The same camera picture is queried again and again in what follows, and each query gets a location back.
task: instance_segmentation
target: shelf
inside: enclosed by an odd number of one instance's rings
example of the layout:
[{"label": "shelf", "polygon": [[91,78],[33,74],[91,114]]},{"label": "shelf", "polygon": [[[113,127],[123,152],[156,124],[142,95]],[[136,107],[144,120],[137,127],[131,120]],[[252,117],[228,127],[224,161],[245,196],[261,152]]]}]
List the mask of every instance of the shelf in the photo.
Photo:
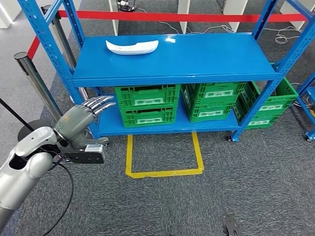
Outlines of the shelf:
[{"label": "shelf", "polygon": [[225,120],[212,120],[190,123],[186,114],[184,99],[181,96],[174,124],[155,125],[137,128],[125,128],[118,105],[103,111],[98,120],[98,134],[100,136],[128,134],[163,134],[186,133],[192,131],[232,131],[239,128],[232,110]]},{"label": "shelf", "polygon": [[[153,53],[122,56],[117,45],[159,40]],[[76,87],[273,80],[276,73],[249,33],[87,37],[73,74]]]}]

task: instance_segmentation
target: green crate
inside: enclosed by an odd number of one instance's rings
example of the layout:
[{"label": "green crate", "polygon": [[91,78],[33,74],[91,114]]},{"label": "green crate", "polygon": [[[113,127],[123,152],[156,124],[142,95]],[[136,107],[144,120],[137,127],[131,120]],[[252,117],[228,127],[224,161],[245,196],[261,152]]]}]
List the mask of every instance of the green crate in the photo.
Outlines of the green crate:
[{"label": "green crate", "polygon": [[243,90],[245,82],[187,84],[198,105],[235,102]]},{"label": "green crate", "polygon": [[178,103],[180,85],[115,87],[121,111],[173,107]]},{"label": "green crate", "polygon": [[171,124],[175,122],[177,106],[135,111],[121,111],[125,127]]},{"label": "green crate", "polygon": [[184,100],[185,101],[185,105],[188,111],[194,110],[200,105],[209,105],[212,107],[224,107],[224,106],[233,106],[234,105],[236,99],[234,101],[219,101],[219,102],[211,102],[208,104],[200,104],[200,99],[194,99],[193,93],[190,86],[181,85],[181,92],[183,94]]},{"label": "green crate", "polygon": [[196,106],[190,111],[189,119],[190,122],[201,122],[205,120],[218,120],[226,119],[232,110],[233,104],[230,106],[213,107],[211,105]]},{"label": "green crate", "polygon": [[[235,105],[233,107],[235,116],[238,122],[241,122],[242,118],[248,112],[246,106],[243,104],[242,100],[237,99]],[[272,124],[275,123],[280,115],[255,115],[246,128],[257,129],[257,128],[269,128]]]},{"label": "green crate", "polygon": [[248,129],[258,129],[258,128],[269,128],[272,124],[275,123],[279,116],[261,116],[253,118],[249,124],[246,128]]},{"label": "green crate", "polygon": [[207,105],[198,105],[198,103],[196,104],[193,100],[192,91],[189,86],[182,85],[181,90],[190,122],[226,119],[234,105],[234,102],[217,102]]},{"label": "green crate", "polygon": [[[249,82],[241,92],[242,99],[248,110],[261,94],[255,82]],[[257,115],[281,115],[298,97],[298,93],[285,77],[276,93],[264,102]]]}]

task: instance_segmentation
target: yellow tape square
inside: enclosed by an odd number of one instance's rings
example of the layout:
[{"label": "yellow tape square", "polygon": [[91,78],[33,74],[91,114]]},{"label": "yellow tape square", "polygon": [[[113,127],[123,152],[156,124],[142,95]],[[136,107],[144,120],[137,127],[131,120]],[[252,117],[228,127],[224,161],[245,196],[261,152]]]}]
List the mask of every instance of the yellow tape square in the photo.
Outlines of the yellow tape square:
[{"label": "yellow tape square", "polygon": [[187,176],[187,175],[199,175],[204,170],[202,152],[200,151],[199,142],[196,132],[191,133],[193,137],[193,147],[195,149],[196,158],[197,160],[197,169],[187,170],[173,170],[173,171],[153,171],[153,172],[136,172],[131,173],[132,165],[132,145],[133,136],[128,135],[127,139],[127,155],[126,155],[126,175],[131,178],[144,178],[144,177],[170,177],[170,176]]}]

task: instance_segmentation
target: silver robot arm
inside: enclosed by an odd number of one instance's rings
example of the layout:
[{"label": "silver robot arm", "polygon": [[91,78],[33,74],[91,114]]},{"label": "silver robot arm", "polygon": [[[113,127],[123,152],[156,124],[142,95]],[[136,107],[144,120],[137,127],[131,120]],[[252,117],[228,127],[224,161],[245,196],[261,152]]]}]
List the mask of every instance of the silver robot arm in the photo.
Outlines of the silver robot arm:
[{"label": "silver robot arm", "polygon": [[51,167],[54,156],[51,154],[59,150],[56,146],[58,142],[66,141],[73,149],[79,149],[72,153],[76,159],[91,156],[86,159],[91,160],[96,154],[95,160],[98,161],[96,163],[103,163],[101,143],[103,140],[88,140],[85,131],[102,111],[115,105],[113,102],[103,105],[112,98],[100,96],[76,105],[61,117],[54,129],[38,128],[13,148],[0,168],[0,234],[15,210]]}]

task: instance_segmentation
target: red barrier tape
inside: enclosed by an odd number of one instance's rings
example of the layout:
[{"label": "red barrier tape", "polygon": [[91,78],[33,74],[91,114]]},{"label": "red barrier tape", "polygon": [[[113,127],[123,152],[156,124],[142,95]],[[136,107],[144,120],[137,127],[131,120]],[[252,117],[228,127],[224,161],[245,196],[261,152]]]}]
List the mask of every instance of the red barrier tape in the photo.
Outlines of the red barrier tape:
[{"label": "red barrier tape", "polygon": [[[59,10],[61,17],[67,17],[66,11]],[[139,13],[76,11],[79,18],[122,21],[166,21],[166,22],[257,22],[259,14],[254,15],[221,15],[221,14],[176,14],[176,13]],[[301,14],[272,14],[269,22],[305,21]]]},{"label": "red barrier tape", "polygon": [[32,45],[30,45],[29,51],[27,52],[27,55],[32,59],[35,55],[35,53],[37,51],[37,49],[39,46],[39,40],[38,37],[35,36],[34,40],[32,41]]}]

